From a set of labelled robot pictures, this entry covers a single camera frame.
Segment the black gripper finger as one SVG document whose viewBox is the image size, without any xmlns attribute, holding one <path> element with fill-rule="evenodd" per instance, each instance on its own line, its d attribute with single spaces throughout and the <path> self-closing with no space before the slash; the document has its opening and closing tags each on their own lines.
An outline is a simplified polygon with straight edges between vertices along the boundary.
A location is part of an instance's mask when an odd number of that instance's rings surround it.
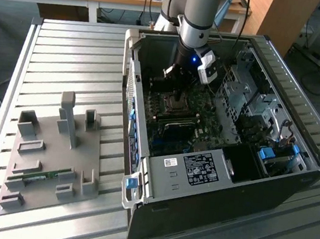
<svg viewBox="0 0 320 239">
<path fill-rule="evenodd" d="M 166 89 L 174 94 L 175 101 L 180 100 L 182 90 L 181 68 L 177 64 L 172 64 L 163 70 Z"/>
<path fill-rule="evenodd" d="M 183 70 L 181 89 L 180 89 L 180 98 L 184 93 L 186 93 L 187 90 L 189 90 L 191 86 L 194 85 L 194 83 L 197 81 L 197 77 L 198 75 L 194 71 Z"/>
</svg>

